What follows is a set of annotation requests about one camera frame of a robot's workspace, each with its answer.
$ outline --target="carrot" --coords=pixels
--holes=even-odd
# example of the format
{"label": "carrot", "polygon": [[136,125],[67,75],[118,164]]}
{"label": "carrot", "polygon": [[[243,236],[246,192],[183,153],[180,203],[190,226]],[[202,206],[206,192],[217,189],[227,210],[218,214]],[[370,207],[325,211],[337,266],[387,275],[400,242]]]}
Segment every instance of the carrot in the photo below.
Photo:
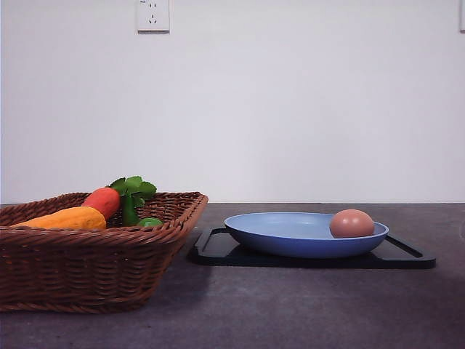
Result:
{"label": "carrot", "polygon": [[52,214],[46,214],[13,225],[13,227],[33,227],[33,228],[67,228],[67,229],[105,229],[107,222],[103,214],[98,210],[78,206],[70,209],[61,209]]}
{"label": "carrot", "polygon": [[115,189],[104,187],[94,190],[81,206],[90,206],[98,210],[106,220],[118,211],[120,204],[119,192]]}

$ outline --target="green leaves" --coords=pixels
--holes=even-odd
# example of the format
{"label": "green leaves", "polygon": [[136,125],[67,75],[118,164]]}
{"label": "green leaves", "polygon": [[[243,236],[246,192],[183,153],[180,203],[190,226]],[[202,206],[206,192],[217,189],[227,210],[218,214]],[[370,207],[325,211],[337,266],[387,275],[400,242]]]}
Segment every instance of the green leaves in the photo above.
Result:
{"label": "green leaves", "polygon": [[157,187],[150,182],[144,182],[140,176],[120,178],[111,183],[110,188],[118,191],[120,196],[131,194],[135,198],[143,199],[152,198],[157,191]]}
{"label": "green leaves", "polygon": [[120,178],[111,183],[110,188],[118,191],[122,198],[125,226],[136,225],[139,222],[136,208],[144,206],[145,200],[152,198],[157,191],[157,187],[150,182],[143,181],[140,176]]}

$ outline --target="table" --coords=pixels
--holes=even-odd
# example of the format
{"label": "table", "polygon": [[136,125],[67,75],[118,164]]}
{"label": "table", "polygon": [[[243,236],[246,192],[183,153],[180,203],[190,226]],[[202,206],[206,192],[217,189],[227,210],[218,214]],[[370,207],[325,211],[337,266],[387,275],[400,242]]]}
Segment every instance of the table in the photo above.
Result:
{"label": "table", "polygon": [[[211,267],[199,235],[249,212],[362,209],[430,251],[426,270]],[[149,303],[0,314],[1,349],[465,348],[465,204],[209,204]]]}

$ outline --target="basket rim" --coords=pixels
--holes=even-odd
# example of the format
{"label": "basket rim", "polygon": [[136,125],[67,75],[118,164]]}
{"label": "basket rim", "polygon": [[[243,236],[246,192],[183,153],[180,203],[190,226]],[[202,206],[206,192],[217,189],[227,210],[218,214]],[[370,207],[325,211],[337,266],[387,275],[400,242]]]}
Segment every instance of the basket rim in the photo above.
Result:
{"label": "basket rim", "polygon": [[[0,209],[0,214],[5,211],[22,209],[25,205],[40,204],[47,200],[60,199],[63,196],[90,194],[86,192],[66,193],[53,198],[46,198],[40,201],[32,201],[25,204],[7,206]],[[174,237],[187,230],[186,223],[200,216],[203,208],[208,202],[208,196],[195,192],[162,192],[159,196],[181,196],[196,195],[194,202],[175,220],[165,222],[163,225],[155,227],[117,227],[106,229],[66,229],[66,228],[33,228],[27,226],[12,227],[11,225],[0,226],[0,236],[2,243],[20,243],[25,238],[29,238],[34,244],[56,244],[56,245],[141,245],[153,242],[170,242],[176,240]]]}

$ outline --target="blue bowl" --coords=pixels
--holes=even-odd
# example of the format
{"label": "blue bowl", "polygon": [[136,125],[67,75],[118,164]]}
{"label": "blue bowl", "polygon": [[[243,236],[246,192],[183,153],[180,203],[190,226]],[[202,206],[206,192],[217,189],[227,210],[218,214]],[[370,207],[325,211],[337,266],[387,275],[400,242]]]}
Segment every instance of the blue bowl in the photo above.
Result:
{"label": "blue bowl", "polygon": [[386,237],[387,226],[375,222],[371,236],[334,238],[329,230],[333,214],[264,212],[225,220],[231,236],[258,251],[287,257],[341,258],[370,252]]}

